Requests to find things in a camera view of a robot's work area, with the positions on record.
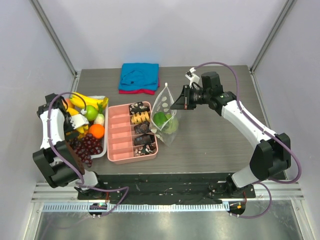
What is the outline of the green apple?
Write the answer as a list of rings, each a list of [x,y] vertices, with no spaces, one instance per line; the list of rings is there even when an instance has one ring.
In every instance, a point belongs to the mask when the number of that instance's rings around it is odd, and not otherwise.
[[[89,122],[94,121],[97,116],[99,114],[99,111],[92,105],[87,105],[86,106],[86,113],[85,113],[85,117],[87,118],[87,120]]]

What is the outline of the green bell pepper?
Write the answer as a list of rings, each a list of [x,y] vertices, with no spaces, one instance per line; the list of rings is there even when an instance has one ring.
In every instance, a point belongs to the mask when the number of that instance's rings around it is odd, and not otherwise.
[[[153,123],[161,128],[163,126],[163,124],[168,120],[165,113],[160,111],[160,112],[156,112],[152,118]]]

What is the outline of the green cabbage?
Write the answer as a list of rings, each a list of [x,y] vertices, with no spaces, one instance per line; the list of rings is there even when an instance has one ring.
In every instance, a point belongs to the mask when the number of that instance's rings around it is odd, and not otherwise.
[[[179,127],[179,121],[176,116],[172,116],[170,113],[167,113],[166,115],[167,122],[163,126],[163,132],[165,134],[173,134],[178,130]]]

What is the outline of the clear zip top bag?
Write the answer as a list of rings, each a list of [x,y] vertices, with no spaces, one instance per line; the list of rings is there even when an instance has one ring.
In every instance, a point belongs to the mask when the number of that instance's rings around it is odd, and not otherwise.
[[[172,110],[173,95],[168,83],[157,95],[150,115],[150,130],[166,146],[170,146],[176,138],[179,130],[180,115],[177,110]]]

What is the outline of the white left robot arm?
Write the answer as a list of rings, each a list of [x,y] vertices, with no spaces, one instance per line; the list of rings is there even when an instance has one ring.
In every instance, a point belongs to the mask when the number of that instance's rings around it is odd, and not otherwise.
[[[89,190],[93,198],[100,200],[106,195],[106,186],[96,172],[85,170],[68,143],[76,135],[67,135],[75,127],[64,107],[63,95],[49,94],[45,97],[46,103],[38,107],[36,114],[42,122],[42,143],[40,150],[32,154],[33,161],[52,188],[75,184],[77,191]]]

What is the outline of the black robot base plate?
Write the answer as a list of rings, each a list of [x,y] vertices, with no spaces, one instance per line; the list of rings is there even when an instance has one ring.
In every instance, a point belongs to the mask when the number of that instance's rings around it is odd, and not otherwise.
[[[122,197],[122,203],[128,205],[205,205],[256,197],[252,185],[232,187],[229,173],[105,174],[99,179],[111,190],[100,199],[112,204]]]

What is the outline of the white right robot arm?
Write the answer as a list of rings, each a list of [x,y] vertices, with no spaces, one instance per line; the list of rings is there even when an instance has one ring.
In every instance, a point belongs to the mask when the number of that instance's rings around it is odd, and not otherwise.
[[[194,110],[197,105],[208,105],[233,124],[254,148],[249,164],[226,178],[225,190],[230,197],[238,197],[249,185],[269,179],[291,166],[289,136],[275,133],[251,113],[246,113],[236,95],[223,90],[217,72],[210,71],[197,76],[191,69],[185,76],[190,83],[183,86],[180,96],[170,108]]]

